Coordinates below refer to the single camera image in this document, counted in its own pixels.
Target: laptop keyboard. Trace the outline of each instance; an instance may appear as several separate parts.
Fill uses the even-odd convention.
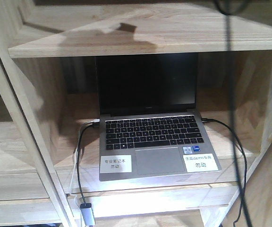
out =
[[[203,143],[193,115],[106,121],[106,149]]]

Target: laptop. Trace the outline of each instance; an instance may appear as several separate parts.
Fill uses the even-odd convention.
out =
[[[96,57],[100,181],[221,170],[196,110],[198,53]]]

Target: space bar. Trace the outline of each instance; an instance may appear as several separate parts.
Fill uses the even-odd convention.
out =
[[[170,142],[168,140],[134,143],[135,148],[156,147],[156,146],[166,146],[166,145],[170,145]]]

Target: black screen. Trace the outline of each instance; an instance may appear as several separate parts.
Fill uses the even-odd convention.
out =
[[[101,114],[195,107],[197,53],[96,57]]]

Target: sticker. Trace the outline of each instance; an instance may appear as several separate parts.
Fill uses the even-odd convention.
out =
[[[218,170],[213,154],[184,155],[183,159],[189,173]]]
[[[130,155],[102,156],[100,160],[100,173],[131,173],[132,160]]]
[[[183,147],[183,152],[184,154],[192,154],[193,153],[193,150],[191,147]]]
[[[200,151],[199,146],[193,146],[192,148],[193,148],[193,151]]]

